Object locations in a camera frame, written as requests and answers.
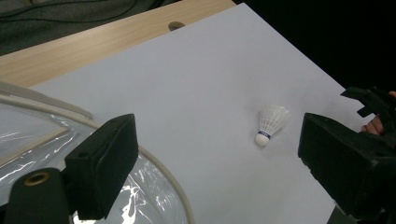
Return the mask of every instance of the wood grain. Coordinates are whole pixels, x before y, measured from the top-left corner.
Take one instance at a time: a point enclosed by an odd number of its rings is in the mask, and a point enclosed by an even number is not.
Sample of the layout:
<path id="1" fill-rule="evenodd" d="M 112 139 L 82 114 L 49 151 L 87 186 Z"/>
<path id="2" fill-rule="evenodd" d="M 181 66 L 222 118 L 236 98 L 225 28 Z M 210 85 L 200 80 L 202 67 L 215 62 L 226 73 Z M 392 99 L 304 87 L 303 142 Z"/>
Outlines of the wood grain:
<path id="1" fill-rule="evenodd" d="M 0 80 L 21 87 L 74 71 L 89 63 L 235 6 L 231 0 L 184 0 L 0 57 Z"/>

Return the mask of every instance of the round hole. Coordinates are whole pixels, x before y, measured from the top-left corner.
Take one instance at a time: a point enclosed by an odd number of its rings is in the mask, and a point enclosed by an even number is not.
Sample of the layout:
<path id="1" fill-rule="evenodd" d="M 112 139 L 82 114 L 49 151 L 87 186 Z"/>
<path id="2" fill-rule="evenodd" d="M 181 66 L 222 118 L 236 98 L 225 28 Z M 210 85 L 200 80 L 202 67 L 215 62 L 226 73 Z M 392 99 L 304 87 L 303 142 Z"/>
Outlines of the round hole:
<path id="1" fill-rule="evenodd" d="M 48 178 L 50 178 L 49 173 L 46 173 L 46 172 L 37 173 L 37 174 L 27 177 L 24 181 L 24 184 L 26 186 L 39 185 L 41 183 L 44 183 Z"/>
<path id="2" fill-rule="evenodd" d="M 88 152 L 80 152 L 80 153 L 78 153 L 78 156 L 79 156 L 80 158 L 87 157 L 87 156 L 88 156 Z"/>
<path id="3" fill-rule="evenodd" d="M 168 28 L 170 31 L 174 31 L 174 30 L 177 30 L 178 28 L 181 28 L 183 26 L 185 26 L 185 24 L 183 24 L 180 21 L 171 21 L 168 25 Z"/>

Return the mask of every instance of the hand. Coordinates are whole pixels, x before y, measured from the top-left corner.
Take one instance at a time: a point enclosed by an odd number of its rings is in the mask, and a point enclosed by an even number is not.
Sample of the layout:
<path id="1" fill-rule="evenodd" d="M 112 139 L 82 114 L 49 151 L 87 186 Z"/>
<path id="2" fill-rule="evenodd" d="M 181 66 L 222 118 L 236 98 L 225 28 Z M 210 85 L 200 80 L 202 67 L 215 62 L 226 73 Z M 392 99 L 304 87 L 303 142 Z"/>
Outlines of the hand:
<path id="1" fill-rule="evenodd" d="M 396 91 L 390 91 L 389 95 L 396 98 Z M 376 115 L 375 118 L 373 118 L 366 125 L 361 126 L 361 131 L 367 133 L 373 133 L 377 135 L 384 133 L 385 130 L 384 130 L 384 126 L 382 125 L 380 115 L 379 114 Z"/>

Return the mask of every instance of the shuttlecock cork base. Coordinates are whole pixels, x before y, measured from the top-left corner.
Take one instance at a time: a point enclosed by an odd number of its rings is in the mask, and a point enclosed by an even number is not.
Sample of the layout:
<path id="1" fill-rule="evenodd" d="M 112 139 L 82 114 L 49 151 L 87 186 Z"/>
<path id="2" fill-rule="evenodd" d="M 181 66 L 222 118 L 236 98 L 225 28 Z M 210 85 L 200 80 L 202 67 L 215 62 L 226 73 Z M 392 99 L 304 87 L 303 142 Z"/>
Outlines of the shuttlecock cork base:
<path id="1" fill-rule="evenodd" d="M 260 111 L 260 130 L 256 134 L 256 143 L 266 147 L 271 136 L 282 129 L 290 119 L 290 112 L 281 105 L 264 105 Z"/>

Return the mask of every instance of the clear plastic bag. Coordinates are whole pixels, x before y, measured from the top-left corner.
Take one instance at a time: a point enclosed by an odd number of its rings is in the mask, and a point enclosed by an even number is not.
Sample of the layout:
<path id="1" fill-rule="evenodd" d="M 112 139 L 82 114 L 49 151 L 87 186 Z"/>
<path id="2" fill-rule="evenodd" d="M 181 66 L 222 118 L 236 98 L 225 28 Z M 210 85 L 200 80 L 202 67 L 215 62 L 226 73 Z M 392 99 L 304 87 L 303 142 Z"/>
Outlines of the clear plastic bag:
<path id="1" fill-rule="evenodd" d="M 13 183 L 22 175 L 46 167 L 64 169 L 64 157 L 100 126 L 94 125 L 92 120 L 78 122 L 59 114 L 37 111 L 37 108 L 23 108 L 26 106 L 2 102 L 0 205 L 7 203 Z M 78 120 L 87 119 L 78 116 Z M 81 221 L 75 213 L 73 221 L 191 224 L 193 218 L 180 185 L 155 157 L 139 147 L 134 169 L 126 179 L 107 219 Z"/>

